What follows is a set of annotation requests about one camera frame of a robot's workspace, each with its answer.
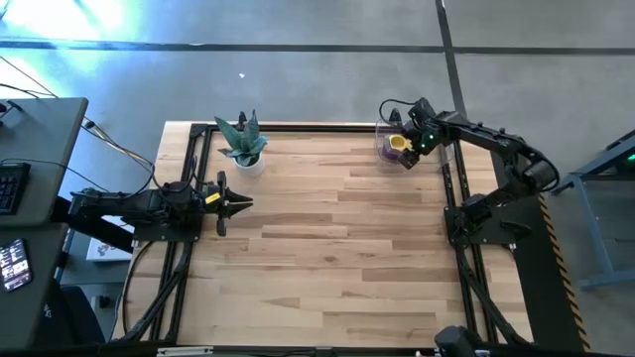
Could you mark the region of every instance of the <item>gray floor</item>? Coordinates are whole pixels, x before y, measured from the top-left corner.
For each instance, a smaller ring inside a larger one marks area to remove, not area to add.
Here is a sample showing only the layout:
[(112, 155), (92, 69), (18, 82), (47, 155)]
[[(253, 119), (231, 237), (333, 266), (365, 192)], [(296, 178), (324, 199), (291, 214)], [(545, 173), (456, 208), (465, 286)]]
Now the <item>gray floor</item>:
[[(38, 16), (26, 16), (22, 7), (27, 5), (21, 3), (29, 1), (15, 2), (16, 8), (0, 22), (2, 38), (442, 43), (433, 0), (61, 1)], [(635, 3), (628, 0), (445, 0), (445, 5), (456, 46), (635, 46), (630, 21)], [(76, 15), (76, 21), (47, 16), (52, 11)], [(151, 160), (166, 120), (210, 120), (213, 115), (232, 119), (240, 110), (256, 108), (261, 120), (374, 122), (381, 100), (422, 95), (439, 110), (452, 109), (444, 55), (437, 54), (53, 50), (1, 50), (0, 54), (59, 95), (88, 97), (88, 116), (121, 145)], [(471, 120), (522, 135), (563, 174), (635, 126), (630, 110), (635, 57), (461, 55), (456, 62)], [(0, 63), (0, 77), (35, 88), (8, 71)], [(136, 189), (145, 178), (133, 162), (83, 133), (71, 166), (112, 189)], [(84, 186), (80, 178), (66, 176), (63, 194)], [(571, 278), (576, 281), (596, 273), (590, 237), (573, 192), (550, 197), (549, 205)], [(113, 277), (106, 280), (117, 281)], [(635, 284), (576, 296), (593, 350), (633, 354)]]

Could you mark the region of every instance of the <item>white pot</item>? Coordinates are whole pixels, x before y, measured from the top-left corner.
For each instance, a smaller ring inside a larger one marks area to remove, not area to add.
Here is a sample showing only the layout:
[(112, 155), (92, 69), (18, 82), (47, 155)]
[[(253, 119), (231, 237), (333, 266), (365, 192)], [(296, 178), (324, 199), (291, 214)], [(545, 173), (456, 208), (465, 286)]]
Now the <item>white pot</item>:
[(236, 165), (236, 169), (238, 169), (238, 172), (242, 175), (248, 177), (257, 177), (262, 174), (263, 170), (265, 170), (265, 159), (263, 158), (263, 153), (260, 153), (256, 164), (250, 167), (241, 166), (240, 164), (238, 164), (236, 159), (234, 159), (234, 165)]

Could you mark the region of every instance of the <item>succulent plant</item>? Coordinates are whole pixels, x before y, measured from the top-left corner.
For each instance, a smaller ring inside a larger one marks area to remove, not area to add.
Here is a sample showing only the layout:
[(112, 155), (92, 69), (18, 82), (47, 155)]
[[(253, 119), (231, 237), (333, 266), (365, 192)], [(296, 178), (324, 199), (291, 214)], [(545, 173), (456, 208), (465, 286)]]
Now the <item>succulent plant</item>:
[(218, 129), (227, 140), (227, 144), (231, 149), (219, 149), (227, 158), (236, 160), (236, 163), (242, 167), (249, 167), (256, 162), (260, 157), (260, 153), (267, 145), (267, 137), (260, 136), (260, 127), (258, 126), (258, 119), (256, 119), (256, 110), (251, 113), (251, 119), (244, 125), (242, 134), (236, 130), (231, 124), (218, 117), (214, 117)]

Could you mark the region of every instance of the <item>yellow object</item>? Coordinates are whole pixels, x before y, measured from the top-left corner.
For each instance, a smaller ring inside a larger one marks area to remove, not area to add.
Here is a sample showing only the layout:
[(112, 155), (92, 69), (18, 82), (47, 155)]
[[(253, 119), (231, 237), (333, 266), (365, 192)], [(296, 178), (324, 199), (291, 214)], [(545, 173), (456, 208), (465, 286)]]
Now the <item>yellow object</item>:
[(210, 204), (220, 198), (220, 193), (215, 193), (205, 199), (205, 204)]
[(412, 144), (410, 140), (404, 138), (401, 135), (391, 135), (388, 137), (388, 142), (390, 143), (390, 148), (397, 151), (404, 151), (406, 149), (412, 149)]

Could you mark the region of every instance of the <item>phone screen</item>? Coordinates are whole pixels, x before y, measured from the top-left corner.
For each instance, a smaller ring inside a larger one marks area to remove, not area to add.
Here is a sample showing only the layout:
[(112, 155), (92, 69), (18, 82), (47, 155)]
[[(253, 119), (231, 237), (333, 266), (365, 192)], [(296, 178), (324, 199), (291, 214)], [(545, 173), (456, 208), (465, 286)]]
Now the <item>phone screen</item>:
[(31, 281), (29, 260), (22, 239), (16, 239), (0, 249), (0, 268), (5, 292), (12, 292)]

